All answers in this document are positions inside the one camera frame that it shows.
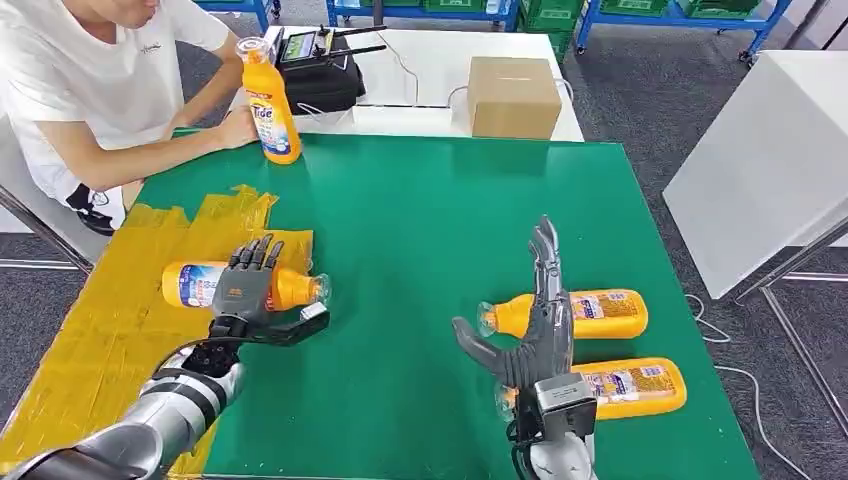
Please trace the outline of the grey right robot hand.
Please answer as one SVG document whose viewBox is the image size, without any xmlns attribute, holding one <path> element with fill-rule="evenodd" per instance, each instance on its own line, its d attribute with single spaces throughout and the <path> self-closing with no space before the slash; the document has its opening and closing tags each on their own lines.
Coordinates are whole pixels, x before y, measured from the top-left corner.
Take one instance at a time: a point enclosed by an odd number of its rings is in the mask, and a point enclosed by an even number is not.
<svg viewBox="0 0 848 480">
<path fill-rule="evenodd" d="M 558 234 L 548 216 L 534 226 L 529 249 L 534 255 L 533 302 L 517 346 L 496 347 L 465 318 L 452 319 L 455 339 L 465 354 L 503 385 L 519 389 L 570 371 L 575 331 L 570 297 L 562 282 Z"/>
</svg>

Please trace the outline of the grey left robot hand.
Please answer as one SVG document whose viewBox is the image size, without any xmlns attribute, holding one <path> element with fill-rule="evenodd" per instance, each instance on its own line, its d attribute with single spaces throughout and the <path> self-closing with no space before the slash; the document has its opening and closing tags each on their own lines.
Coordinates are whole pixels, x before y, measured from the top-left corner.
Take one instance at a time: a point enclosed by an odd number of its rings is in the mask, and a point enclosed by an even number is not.
<svg viewBox="0 0 848 480">
<path fill-rule="evenodd" d="M 281 323 L 268 307 L 274 268 L 284 246 L 270 234 L 238 247 L 224 268 L 214 292 L 214 319 L 209 338 L 217 342 L 292 346 L 330 324 L 330 313 L 318 301 L 309 301 L 300 317 Z"/>
</svg>

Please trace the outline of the person's right hand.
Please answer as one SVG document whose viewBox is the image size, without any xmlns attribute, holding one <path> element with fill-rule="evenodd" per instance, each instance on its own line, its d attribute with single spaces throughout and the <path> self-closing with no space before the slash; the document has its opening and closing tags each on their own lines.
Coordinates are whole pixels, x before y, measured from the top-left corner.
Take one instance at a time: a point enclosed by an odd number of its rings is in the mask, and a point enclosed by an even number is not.
<svg viewBox="0 0 848 480">
<path fill-rule="evenodd" d="M 258 140 L 253 115 L 248 106 L 235 107 L 214 131 L 219 149 L 235 149 Z"/>
</svg>

